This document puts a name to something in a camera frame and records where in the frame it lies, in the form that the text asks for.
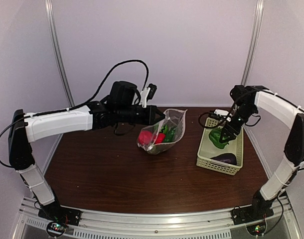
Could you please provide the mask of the dark green toy vegetable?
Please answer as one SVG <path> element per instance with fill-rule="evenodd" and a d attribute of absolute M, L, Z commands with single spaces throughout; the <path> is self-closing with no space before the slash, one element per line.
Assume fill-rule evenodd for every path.
<path fill-rule="evenodd" d="M 219 148 L 219 149 L 224 149 L 226 145 L 222 144 L 219 142 L 219 127 L 214 128 L 211 130 L 211 132 L 209 133 L 209 139 L 210 141 L 214 144 L 215 147 Z"/>

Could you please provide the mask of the green bumpy toy cucumber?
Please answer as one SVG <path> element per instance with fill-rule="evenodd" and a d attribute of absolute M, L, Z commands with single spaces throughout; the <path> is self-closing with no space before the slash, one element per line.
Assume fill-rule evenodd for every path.
<path fill-rule="evenodd" d="M 172 127 L 167 134 L 165 135 L 165 138 L 163 140 L 163 143 L 170 143 L 174 141 L 175 135 L 177 132 L 177 127 Z"/>

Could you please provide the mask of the clear zip top bag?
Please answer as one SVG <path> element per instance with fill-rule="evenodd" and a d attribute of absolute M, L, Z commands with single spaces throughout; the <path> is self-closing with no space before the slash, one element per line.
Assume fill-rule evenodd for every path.
<path fill-rule="evenodd" d="M 166 109 L 165 118 L 144 127 L 137 138 L 137 146 L 151 155 L 169 150 L 184 136 L 187 110 Z"/>

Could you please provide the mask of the purple toy eggplant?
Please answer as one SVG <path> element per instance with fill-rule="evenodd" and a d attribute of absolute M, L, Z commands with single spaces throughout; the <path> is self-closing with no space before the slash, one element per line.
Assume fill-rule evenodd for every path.
<path fill-rule="evenodd" d="M 233 153 L 223 153 L 211 158 L 227 164 L 237 165 L 237 158 Z"/>

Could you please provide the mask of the red toy tomato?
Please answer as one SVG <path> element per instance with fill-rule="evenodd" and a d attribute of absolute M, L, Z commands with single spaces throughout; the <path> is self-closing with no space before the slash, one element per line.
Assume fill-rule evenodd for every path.
<path fill-rule="evenodd" d="M 163 140 L 165 139 L 165 134 L 164 133 L 159 133 L 156 137 L 156 140 L 155 140 L 155 144 L 160 144 L 163 142 Z"/>

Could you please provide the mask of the red toy apple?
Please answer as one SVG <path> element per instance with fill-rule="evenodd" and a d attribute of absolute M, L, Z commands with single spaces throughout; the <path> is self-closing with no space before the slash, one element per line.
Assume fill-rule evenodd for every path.
<path fill-rule="evenodd" d="M 140 145 L 148 145 L 153 141 L 153 133 L 147 130 L 142 130 L 138 137 Z"/>

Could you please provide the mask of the green striped toy watermelon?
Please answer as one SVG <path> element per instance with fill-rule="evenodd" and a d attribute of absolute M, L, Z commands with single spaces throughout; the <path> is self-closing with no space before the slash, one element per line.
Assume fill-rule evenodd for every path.
<path fill-rule="evenodd" d="M 166 135 L 166 134 L 168 133 L 168 131 L 169 131 L 169 126 L 166 125 L 166 124 L 164 124 L 164 125 L 162 126 L 162 128 L 160 129 L 160 133 L 162 133 L 162 134 L 164 134 L 164 135 Z"/>

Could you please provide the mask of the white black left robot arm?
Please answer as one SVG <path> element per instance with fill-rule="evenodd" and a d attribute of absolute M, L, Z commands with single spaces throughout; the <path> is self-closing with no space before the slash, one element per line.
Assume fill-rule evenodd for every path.
<path fill-rule="evenodd" d="M 45 164 L 48 167 L 65 133 L 103 129 L 120 123 L 153 125 L 165 118 L 157 106 L 148 105 L 156 90 L 154 84 L 138 91 L 133 83 L 116 81 L 102 100 L 90 100 L 80 107 L 48 113 L 15 111 L 8 137 L 10 166 L 20 174 L 53 221 L 61 220 L 64 210 L 45 180 L 44 171 L 35 162 L 31 143 L 48 137 L 55 139 Z"/>

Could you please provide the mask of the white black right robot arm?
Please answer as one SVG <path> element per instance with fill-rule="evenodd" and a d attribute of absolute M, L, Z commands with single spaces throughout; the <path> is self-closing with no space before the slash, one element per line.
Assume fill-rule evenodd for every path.
<path fill-rule="evenodd" d="M 266 204 L 275 200 L 288 187 L 304 165 L 304 109 L 261 85 L 235 85 L 230 96 L 234 111 L 226 116 L 220 143 L 234 140 L 249 118 L 260 110 L 278 120 L 281 123 L 278 128 L 285 130 L 284 133 L 277 133 L 274 129 L 271 132 L 264 131 L 267 148 L 282 149 L 283 152 L 278 167 L 255 194 L 254 204 L 248 208 L 248 216 L 258 220 L 267 212 Z"/>

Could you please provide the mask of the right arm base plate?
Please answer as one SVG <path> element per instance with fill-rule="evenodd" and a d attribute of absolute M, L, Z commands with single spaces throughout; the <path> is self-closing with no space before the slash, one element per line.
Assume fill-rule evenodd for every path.
<path fill-rule="evenodd" d="M 231 217 L 234 225 L 251 223 L 254 221 L 263 220 L 267 217 L 271 217 L 274 215 L 274 211 L 271 208 L 263 209 L 262 211 L 254 211 L 254 207 L 252 205 L 239 207 L 236 206 L 231 211 Z"/>

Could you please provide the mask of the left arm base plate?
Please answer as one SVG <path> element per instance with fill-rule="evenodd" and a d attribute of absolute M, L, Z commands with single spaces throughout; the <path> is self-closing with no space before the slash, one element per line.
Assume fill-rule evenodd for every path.
<path fill-rule="evenodd" d="M 38 216 L 57 223 L 78 226 L 81 211 L 62 206 L 42 205 L 39 209 Z"/>

